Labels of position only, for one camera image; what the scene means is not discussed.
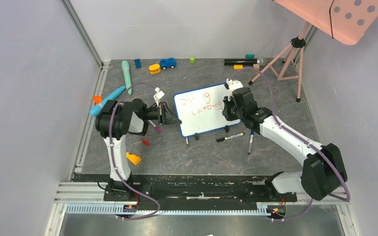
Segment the red marker cap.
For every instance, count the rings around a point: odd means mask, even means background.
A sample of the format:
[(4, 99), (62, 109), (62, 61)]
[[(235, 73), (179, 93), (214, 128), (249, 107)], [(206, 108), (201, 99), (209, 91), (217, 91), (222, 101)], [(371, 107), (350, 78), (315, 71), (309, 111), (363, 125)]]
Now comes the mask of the red marker cap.
[(142, 139), (142, 142), (143, 142), (145, 145), (147, 145), (147, 146), (150, 145), (150, 143), (149, 143), (147, 140), (145, 140), (145, 139)]

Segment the black tube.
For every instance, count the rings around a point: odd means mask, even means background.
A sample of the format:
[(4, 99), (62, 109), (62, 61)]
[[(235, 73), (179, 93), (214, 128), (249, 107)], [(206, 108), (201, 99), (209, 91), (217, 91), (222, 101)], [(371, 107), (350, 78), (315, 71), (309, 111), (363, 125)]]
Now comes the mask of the black tube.
[(258, 64), (258, 59), (224, 59), (224, 66), (232, 65), (242, 65), (242, 66), (253, 66)]

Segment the large mint toy marker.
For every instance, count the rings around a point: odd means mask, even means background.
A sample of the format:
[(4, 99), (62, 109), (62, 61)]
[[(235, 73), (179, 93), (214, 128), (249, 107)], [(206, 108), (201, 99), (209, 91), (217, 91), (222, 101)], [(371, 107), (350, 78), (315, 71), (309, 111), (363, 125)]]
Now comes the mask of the large mint toy marker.
[(121, 68), (124, 75), (125, 80), (125, 87), (127, 89), (127, 92), (129, 95), (132, 95), (132, 81), (131, 81), (131, 75), (130, 75), (130, 65), (127, 60), (123, 60), (121, 62)]

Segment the orange toy piece left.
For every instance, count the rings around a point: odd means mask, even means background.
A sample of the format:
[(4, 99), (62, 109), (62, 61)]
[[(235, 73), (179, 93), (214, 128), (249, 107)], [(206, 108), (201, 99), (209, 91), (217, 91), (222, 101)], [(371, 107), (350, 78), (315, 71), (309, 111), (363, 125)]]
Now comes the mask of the orange toy piece left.
[(100, 104), (103, 101), (103, 98), (101, 96), (95, 95), (93, 96), (93, 102), (95, 104)]

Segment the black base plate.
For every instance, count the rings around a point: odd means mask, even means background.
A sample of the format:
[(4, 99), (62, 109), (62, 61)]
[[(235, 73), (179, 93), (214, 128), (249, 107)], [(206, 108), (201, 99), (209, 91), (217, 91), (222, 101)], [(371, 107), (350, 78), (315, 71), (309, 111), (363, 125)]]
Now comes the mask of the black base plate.
[(255, 210), (256, 203), (294, 203), (295, 193), (279, 194), (270, 187), (271, 176), (143, 175), (132, 174), (134, 193), (108, 174), (76, 174), (74, 182), (94, 182), (105, 202), (136, 202), (138, 210), (208, 211)]

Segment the blue toy car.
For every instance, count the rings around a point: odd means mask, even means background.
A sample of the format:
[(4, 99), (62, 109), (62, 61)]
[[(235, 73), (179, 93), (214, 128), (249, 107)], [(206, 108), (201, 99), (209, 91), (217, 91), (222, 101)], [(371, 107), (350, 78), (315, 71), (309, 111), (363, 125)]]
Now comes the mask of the blue toy car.
[(161, 59), (159, 61), (161, 70), (166, 70), (168, 68), (175, 68), (177, 66), (176, 60), (174, 58)]

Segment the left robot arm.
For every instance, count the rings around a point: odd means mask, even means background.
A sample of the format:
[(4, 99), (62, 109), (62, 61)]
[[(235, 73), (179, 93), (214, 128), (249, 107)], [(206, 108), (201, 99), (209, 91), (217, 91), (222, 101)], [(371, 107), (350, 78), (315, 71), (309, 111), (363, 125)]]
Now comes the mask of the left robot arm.
[(141, 99), (120, 103), (109, 100), (96, 116), (95, 128), (108, 149), (110, 174), (105, 188), (106, 201), (130, 200), (135, 196), (126, 156), (127, 135), (144, 136), (151, 121), (160, 125), (182, 124), (166, 102), (147, 106)]

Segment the aluminium rail frame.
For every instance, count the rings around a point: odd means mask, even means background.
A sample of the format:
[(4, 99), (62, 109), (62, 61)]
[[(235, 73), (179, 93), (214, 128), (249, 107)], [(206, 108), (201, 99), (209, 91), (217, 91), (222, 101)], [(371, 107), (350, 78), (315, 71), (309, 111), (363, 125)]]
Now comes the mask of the aluminium rail frame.
[[(110, 61), (104, 61), (102, 57), (96, 50), (96, 47), (92, 43), (89, 34), (87, 33), (83, 22), (80, 20), (79, 14), (75, 9), (72, 1), (70, 0), (63, 0), (62, 5), (66, 9), (69, 17), (71, 18), (73, 24), (75, 25), (77, 31), (79, 32), (81, 38), (84, 40), (85, 45), (89, 49), (91, 56), (95, 60), (98, 65), (98, 77), (95, 84), (95, 88), (93, 91), (94, 95), (101, 95), (103, 86), (105, 84), (106, 76), (109, 70)], [(72, 169), (72, 173), (70, 174), (69, 178), (73, 178), (78, 171), (82, 170), (83, 162), (86, 157), (86, 150), (88, 148), (88, 144), (90, 142), (91, 132), (92, 132), (92, 123), (94, 122), (94, 118), (90, 115), (87, 115), (86, 122), (84, 124), (84, 128), (82, 134), (80, 136), (80, 142), (78, 148), (75, 153), (75, 163)], [(85, 203), (89, 203), (91, 205), (101, 204), (102, 198), (99, 192), (91, 191), (86, 193), (73, 193), (73, 195), (79, 196), (77, 199), (77, 203), (79, 205), (83, 205)], [(45, 230), (46, 236), (59, 236), (61, 234), (61, 229), (63, 227), (63, 220), (67, 213), (67, 207), (70, 203), (70, 199), (68, 198), (61, 198), (55, 199), (52, 207), (52, 211), (50, 214), (50, 218), (47, 223), (47, 227)], [(333, 206), (335, 209), (338, 210), (338, 217), (340, 221), (340, 225), (342, 230), (344, 231), (344, 235), (346, 236), (357, 236), (359, 232), (356, 228), (354, 223), (354, 219), (351, 214), (350, 206), (346, 203), (341, 203), (339, 200), (325, 200), (318, 204), (319, 207), (322, 206)]]

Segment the purple cap marker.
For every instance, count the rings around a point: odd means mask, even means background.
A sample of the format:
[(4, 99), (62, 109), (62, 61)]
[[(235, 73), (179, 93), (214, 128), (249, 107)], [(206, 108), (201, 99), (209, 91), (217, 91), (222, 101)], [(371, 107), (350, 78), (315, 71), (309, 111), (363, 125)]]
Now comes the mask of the purple cap marker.
[(152, 121), (152, 120), (148, 120), (148, 122), (154, 127), (154, 129), (158, 132), (158, 133), (161, 133), (162, 130)]

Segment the teal block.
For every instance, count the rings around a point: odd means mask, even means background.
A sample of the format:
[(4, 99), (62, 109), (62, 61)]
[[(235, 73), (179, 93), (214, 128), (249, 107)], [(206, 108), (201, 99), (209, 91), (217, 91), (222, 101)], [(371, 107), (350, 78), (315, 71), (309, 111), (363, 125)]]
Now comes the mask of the teal block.
[(246, 59), (253, 59), (254, 58), (254, 54), (246, 54), (245, 58)]

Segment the blue cap marker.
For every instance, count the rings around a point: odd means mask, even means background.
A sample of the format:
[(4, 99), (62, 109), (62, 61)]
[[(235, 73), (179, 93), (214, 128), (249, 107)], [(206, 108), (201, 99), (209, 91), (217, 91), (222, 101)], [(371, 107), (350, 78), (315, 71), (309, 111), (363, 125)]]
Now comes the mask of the blue cap marker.
[(251, 152), (252, 152), (253, 138), (254, 138), (254, 131), (251, 130), (251, 133), (250, 133), (250, 140), (249, 140), (249, 147), (248, 147), (248, 155), (250, 155)]

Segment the yellow oval toy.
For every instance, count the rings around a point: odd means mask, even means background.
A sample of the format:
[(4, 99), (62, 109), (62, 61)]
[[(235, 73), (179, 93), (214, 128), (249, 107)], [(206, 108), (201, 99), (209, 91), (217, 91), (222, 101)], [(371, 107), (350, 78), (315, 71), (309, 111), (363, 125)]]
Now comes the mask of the yellow oval toy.
[(150, 74), (157, 74), (160, 71), (161, 71), (161, 66), (158, 63), (152, 64), (152, 65), (149, 66), (149, 73)]

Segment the blue framed whiteboard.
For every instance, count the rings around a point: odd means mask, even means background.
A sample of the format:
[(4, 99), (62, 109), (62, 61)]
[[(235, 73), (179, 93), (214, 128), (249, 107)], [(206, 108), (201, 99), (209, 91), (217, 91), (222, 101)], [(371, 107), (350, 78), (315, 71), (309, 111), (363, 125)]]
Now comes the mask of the blue framed whiteboard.
[(222, 114), (223, 99), (227, 95), (223, 83), (175, 94), (176, 114), (182, 121), (181, 135), (190, 137), (239, 124), (239, 119), (227, 121)]

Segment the black cap marker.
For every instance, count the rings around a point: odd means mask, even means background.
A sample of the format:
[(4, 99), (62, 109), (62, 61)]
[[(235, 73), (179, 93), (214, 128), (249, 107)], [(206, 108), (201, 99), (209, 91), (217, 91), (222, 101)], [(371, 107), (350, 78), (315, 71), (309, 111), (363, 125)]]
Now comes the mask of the black cap marker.
[(227, 136), (227, 137), (223, 137), (223, 138), (218, 138), (216, 139), (216, 142), (223, 142), (223, 141), (226, 141), (226, 140), (229, 140), (229, 139), (233, 139), (233, 138), (237, 138), (237, 137), (241, 137), (241, 136), (244, 136), (244, 132), (242, 133), (238, 133), (238, 134), (234, 134), (234, 135), (231, 135), (231, 136)]

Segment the yellow toy block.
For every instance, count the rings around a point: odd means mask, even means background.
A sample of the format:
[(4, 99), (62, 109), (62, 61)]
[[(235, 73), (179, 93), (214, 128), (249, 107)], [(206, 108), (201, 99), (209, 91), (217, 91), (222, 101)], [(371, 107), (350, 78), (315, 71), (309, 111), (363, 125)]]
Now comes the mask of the yellow toy block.
[(135, 166), (137, 166), (141, 162), (141, 157), (135, 154), (131, 154), (129, 152), (126, 153), (127, 159)]

